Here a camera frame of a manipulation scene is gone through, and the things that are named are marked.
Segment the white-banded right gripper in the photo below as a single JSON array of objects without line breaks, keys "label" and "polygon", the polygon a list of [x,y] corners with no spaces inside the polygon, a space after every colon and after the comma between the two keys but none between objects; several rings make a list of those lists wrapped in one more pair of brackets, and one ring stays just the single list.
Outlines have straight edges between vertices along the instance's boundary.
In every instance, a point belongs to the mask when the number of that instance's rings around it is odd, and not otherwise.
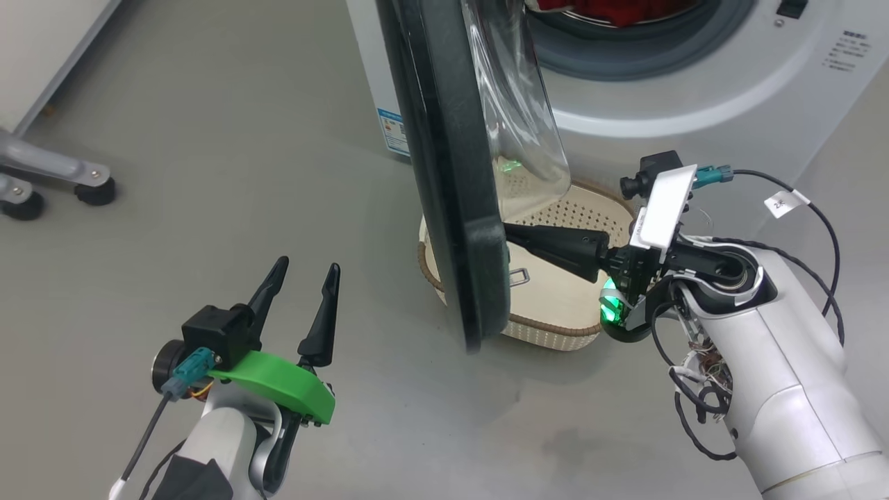
[{"label": "white-banded right gripper", "polygon": [[[647,298],[658,278],[676,226],[685,210],[697,167],[681,167],[655,175],[647,199],[635,219],[631,241],[610,250],[608,281],[600,292],[601,326],[618,342],[639,342],[650,331]],[[599,259],[610,248],[603,231],[562,226],[503,224],[507,241],[550,265],[596,283]]]}]

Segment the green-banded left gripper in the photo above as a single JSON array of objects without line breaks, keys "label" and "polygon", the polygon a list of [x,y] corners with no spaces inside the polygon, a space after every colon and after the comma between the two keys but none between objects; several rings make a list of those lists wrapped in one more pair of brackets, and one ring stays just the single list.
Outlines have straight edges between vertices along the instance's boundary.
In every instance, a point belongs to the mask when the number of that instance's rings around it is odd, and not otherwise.
[{"label": "green-banded left gripper", "polygon": [[[254,292],[250,340],[260,342],[271,304],[283,287],[290,260],[281,256]],[[311,329],[299,343],[299,363],[250,351],[228,370],[217,369],[207,399],[207,415],[220,425],[222,415],[238,415],[238,459],[231,478],[245,478],[254,496],[275,496],[283,486],[296,434],[302,426],[331,423],[335,395],[313,371],[333,361],[342,268],[331,263]]]}]

